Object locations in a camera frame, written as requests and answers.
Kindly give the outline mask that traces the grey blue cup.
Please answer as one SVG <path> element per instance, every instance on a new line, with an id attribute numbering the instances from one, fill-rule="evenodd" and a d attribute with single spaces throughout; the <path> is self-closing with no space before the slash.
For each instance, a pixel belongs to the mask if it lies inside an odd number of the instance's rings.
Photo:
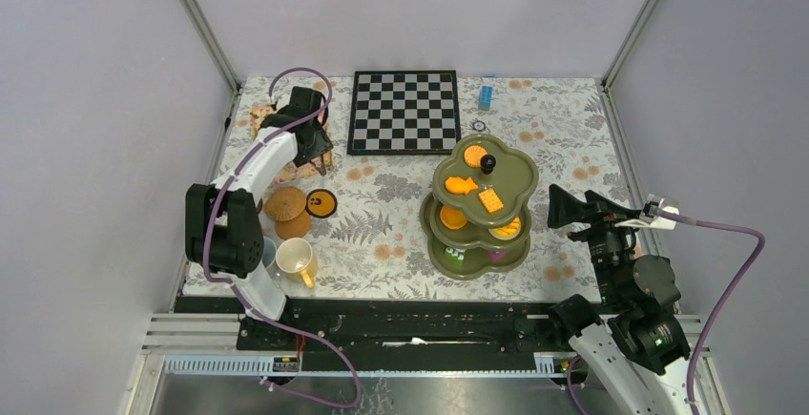
<path id="1" fill-rule="evenodd" d="M 265 269 L 265 271 L 270 276 L 276 276 L 278 274 L 277 265 L 276 265 L 276 255 L 277 255 L 277 245 L 276 243 L 268 238 L 267 236 L 263 237 L 263 253 L 261 256 L 261 263 Z"/>

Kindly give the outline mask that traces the floral pastry tray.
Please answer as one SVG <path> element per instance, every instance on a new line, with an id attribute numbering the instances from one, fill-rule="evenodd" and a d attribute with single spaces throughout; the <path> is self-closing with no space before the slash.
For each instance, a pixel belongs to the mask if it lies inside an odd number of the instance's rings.
<path id="1" fill-rule="evenodd" d="M 275 104 L 271 103 L 260 103 L 255 104 L 252 106 L 251 110 L 249 111 L 250 117 L 250 128 L 251 128 L 251 136 L 252 139 L 255 140 L 258 138 L 258 132 L 260 129 L 260 125 L 263 120 L 277 111 L 277 107 Z M 328 162 L 328 173 L 333 170 L 333 155 L 332 151 L 329 150 L 324 153 L 326 155 L 326 159 Z M 311 176 L 319 176 L 319 173 L 316 171 L 313 161 L 320 155 L 317 155 L 312 160 L 308 161 L 305 165 L 301 165 L 297 167 L 293 162 L 286 164 L 282 170 L 277 174 L 274 178 L 272 184 L 281 184 L 284 182 L 290 182 L 294 180 L 304 179 Z"/>

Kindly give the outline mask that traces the metal serving tongs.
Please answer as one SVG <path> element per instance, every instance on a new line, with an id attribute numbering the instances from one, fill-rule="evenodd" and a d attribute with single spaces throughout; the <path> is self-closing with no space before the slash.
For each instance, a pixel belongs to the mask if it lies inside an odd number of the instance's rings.
<path id="1" fill-rule="evenodd" d="M 320 156 L 318 156 L 313 161 L 313 165 L 320 176 L 326 176 L 328 174 L 329 167 L 325 154 L 321 154 Z"/>

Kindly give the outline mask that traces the yellow handled mug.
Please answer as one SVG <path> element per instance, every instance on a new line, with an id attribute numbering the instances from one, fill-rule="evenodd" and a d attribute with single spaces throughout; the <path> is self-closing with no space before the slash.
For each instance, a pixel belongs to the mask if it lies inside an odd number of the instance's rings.
<path id="1" fill-rule="evenodd" d="M 307 288 L 315 287 L 318 257 L 312 245 L 303 238 L 285 240 L 276 253 L 276 265 L 285 275 L 302 281 Z"/>

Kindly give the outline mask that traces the yellow fruit tart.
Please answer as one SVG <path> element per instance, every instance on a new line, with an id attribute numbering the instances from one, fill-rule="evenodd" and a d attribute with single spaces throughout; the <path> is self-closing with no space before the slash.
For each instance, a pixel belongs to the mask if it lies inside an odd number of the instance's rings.
<path id="1" fill-rule="evenodd" d="M 499 240 L 511 240 L 515 239 L 522 229 L 522 221 L 519 217 L 512 220 L 510 223 L 497 227 L 491 228 L 488 231 Z"/>

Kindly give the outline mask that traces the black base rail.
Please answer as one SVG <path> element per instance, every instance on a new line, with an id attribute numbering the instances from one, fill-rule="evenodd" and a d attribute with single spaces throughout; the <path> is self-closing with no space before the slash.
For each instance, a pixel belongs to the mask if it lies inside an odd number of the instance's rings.
<path id="1" fill-rule="evenodd" d="M 233 314 L 238 351 L 289 352 L 305 371 L 343 371 L 337 346 L 364 372 L 530 371 L 534 358 L 570 360 L 548 302 L 291 299 L 281 323 L 302 339 L 248 318 L 232 297 L 181 297 L 179 314 Z"/>

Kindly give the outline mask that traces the round waffle biscuit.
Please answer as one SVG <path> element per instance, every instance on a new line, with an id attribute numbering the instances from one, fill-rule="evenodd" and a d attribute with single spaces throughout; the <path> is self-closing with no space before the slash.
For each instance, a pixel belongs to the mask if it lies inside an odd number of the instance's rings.
<path id="1" fill-rule="evenodd" d="M 480 169 L 482 167 L 482 160 L 487 156 L 487 150 L 480 145 L 469 145 L 463 152 L 463 159 L 466 165 L 473 169 Z"/>

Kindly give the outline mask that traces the green three-tier serving stand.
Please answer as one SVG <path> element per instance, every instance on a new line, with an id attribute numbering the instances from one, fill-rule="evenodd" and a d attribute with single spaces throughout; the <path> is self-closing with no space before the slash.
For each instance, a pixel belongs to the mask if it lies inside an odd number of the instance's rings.
<path id="1" fill-rule="evenodd" d="M 530 249 L 534 161 L 487 134 L 461 138 L 433 173 L 420 222 L 427 255 L 442 274 L 473 280 L 519 266 Z"/>

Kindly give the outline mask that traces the green kiwi cake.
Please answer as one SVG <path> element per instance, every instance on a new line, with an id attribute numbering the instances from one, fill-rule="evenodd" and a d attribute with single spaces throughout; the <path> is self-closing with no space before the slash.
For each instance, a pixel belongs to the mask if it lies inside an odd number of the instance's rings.
<path id="1" fill-rule="evenodd" d="M 447 247 L 445 249 L 445 256 L 450 262 L 456 265 L 462 265 L 466 257 L 466 251 L 464 249 Z"/>

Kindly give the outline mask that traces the black white chessboard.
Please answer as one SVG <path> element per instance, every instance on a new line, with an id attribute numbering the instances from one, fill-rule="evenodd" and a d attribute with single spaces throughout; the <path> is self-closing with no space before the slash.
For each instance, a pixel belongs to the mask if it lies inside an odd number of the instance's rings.
<path id="1" fill-rule="evenodd" d="M 354 73 L 348 154 L 449 155 L 461 138 L 454 70 Z"/>

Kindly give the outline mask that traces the woven rattan coaster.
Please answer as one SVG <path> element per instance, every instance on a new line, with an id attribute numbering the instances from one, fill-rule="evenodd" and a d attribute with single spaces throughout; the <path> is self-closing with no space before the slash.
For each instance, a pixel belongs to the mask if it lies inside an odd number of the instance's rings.
<path id="1" fill-rule="evenodd" d="M 296 187 L 283 187 L 265 201 L 263 210 L 274 221 L 285 222 L 296 218 L 306 207 L 305 193 Z"/>

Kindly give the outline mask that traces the kiwi purple cake slice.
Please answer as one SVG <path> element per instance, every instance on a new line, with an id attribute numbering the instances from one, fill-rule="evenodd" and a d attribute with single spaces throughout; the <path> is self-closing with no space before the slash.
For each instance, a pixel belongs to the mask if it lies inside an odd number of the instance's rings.
<path id="1" fill-rule="evenodd" d="M 508 255 L 508 251 L 488 251 L 487 256 L 490 261 L 498 262 Z"/>

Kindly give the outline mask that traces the orange fish pastry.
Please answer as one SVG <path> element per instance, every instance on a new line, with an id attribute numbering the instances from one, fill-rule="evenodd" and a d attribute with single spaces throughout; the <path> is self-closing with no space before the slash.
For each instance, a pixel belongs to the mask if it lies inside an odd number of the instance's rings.
<path id="1" fill-rule="evenodd" d="M 450 176 L 446 179 L 444 186 L 449 193 L 453 195 L 463 195 L 463 196 L 466 196 L 480 189 L 479 185 L 473 180 L 471 176 L 468 177 Z"/>

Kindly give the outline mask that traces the black yellow smiley coaster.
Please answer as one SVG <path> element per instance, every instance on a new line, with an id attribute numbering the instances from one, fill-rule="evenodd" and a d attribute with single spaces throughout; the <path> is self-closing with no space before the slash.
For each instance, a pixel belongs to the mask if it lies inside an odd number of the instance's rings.
<path id="1" fill-rule="evenodd" d="M 306 197 L 306 212 L 313 218 L 329 218 L 338 208 L 335 194 L 326 189 L 311 191 Z"/>

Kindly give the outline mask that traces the orange round coaster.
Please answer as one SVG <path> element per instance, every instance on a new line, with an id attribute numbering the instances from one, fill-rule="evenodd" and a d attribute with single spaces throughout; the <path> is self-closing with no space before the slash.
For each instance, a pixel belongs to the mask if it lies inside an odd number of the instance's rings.
<path id="1" fill-rule="evenodd" d="M 311 216 L 303 210 L 294 218 L 276 221 L 275 231 L 280 239 L 296 239 L 303 238 L 308 234 L 312 226 Z"/>

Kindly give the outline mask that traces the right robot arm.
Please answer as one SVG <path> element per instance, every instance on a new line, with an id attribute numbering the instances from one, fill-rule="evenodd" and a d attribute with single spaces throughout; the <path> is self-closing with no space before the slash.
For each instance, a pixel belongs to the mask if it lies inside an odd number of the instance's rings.
<path id="1" fill-rule="evenodd" d="M 674 313 L 681 293 L 673 267 L 665 257 L 634 253 L 637 231 L 674 229 L 665 216 L 678 214 L 677 202 L 650 195 L 633 210 L 592 190 L 579 200 L 556 184 L 549 199 L 550 229 L 584 224 L 568 237 L 587 244 L 601 304 L 613 313 L 602 319 L 580 295 L 560 301 L 549 313 L 550 343 L 576 351 L 626 413 L 691 413 L 696 403 L 685 376 L 691 347 Z"/>

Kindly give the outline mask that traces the orange round bun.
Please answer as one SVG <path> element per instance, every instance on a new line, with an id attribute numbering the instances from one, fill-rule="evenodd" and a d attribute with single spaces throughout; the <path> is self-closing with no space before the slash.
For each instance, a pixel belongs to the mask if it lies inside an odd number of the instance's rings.
<path id="1" fill-rule="evenodd" d="M 460 230 L 468 223 L 468 219 L 463 212 L 447 205 L 441 207 L 439 220 L 449 230 Z"/>

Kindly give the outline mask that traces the blue rectangular block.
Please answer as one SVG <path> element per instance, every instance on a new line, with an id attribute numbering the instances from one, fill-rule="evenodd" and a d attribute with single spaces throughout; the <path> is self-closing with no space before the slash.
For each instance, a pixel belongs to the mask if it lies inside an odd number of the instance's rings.
<path id="1" fill-rule="evenodd" d="M 491 86 L 482 86 L 479 92 L 478 108 L 482 111 L 488 111 L 491 108 L 493 100 L 493 88 Z"/>

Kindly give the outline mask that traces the square orange cracker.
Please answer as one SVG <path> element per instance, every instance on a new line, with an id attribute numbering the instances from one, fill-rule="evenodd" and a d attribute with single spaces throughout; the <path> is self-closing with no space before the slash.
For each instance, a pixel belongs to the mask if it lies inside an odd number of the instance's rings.
<path id="1" fill-rule="evenodd" d="M 504 208 L 504 203 L 493 188 L 482 190 L 477 198 L 481 202 L 484 209 L 489 214 L 500 212 Z"/>

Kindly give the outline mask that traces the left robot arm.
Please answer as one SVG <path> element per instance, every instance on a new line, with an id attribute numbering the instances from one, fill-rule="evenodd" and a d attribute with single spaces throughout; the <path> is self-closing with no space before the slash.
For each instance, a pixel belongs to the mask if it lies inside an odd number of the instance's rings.
<path id="1" fill-rule="evenodd" d="M 265 235 L 259 203 L 282 168 L 318 139 L 311 135 L 328 111 L 333 91 L 294 87 L 288 103 L 270 114 L 235 167 L 185 196 L 185 253 L 205 279 L 226 286 L 245 313 L 262 321 L 259 336 L 275 349 L 290 345 L 294 321 L 282 315 L 287 297 L 264 267 Z"/>

